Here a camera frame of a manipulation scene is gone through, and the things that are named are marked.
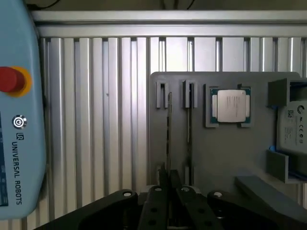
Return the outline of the grey parts rack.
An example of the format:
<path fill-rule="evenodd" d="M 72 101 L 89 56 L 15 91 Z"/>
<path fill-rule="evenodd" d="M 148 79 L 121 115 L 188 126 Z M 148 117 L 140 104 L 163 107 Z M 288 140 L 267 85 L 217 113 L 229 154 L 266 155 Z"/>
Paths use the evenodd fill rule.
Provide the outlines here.
<path fill-rule="evenodd" d="M 210 122 L 210 88 L 251 88 L 249 124 Z M 263 201 L 298 198 L 307 187 L 307 154 L 276 149 L 278 108 L 307 101 L 307 79 L 296 72 L 155 72 L 149 78 L 150 181 L 166 166 L 168 94 L 172 93 L 171 170 L 184 184 Z"/>

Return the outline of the CPU with silver lid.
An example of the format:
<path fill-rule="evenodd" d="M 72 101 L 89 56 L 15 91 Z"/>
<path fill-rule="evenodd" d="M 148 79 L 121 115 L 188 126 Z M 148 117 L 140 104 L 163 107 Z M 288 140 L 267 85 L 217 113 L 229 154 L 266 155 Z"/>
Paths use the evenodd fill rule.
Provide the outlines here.
<path fill-rule="evenodd" d="M 251 88 L 210 88 L 210 122 L 249 124 L 251 122 Z"/>

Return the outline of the silver disk drive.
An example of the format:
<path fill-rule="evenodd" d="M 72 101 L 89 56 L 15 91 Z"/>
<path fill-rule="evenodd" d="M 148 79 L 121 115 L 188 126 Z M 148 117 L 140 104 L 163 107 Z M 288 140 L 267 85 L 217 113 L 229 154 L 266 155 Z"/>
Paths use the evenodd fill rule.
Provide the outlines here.
<path fill-rule="evenodd" d="M 278 108 L 276 149 L 307 154 L 307 101 L 291 101 Z"/>

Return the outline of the light blue teach pendant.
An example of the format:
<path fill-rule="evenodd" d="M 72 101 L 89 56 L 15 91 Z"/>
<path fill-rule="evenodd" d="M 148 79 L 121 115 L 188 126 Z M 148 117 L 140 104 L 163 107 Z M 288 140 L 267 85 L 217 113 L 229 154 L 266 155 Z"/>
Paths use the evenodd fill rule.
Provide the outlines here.
<path fill-rule="evenodd" d="M 33 212 L 45 168 L 36 29 L 23 0 L 0 0 L 0 220 Z"/>

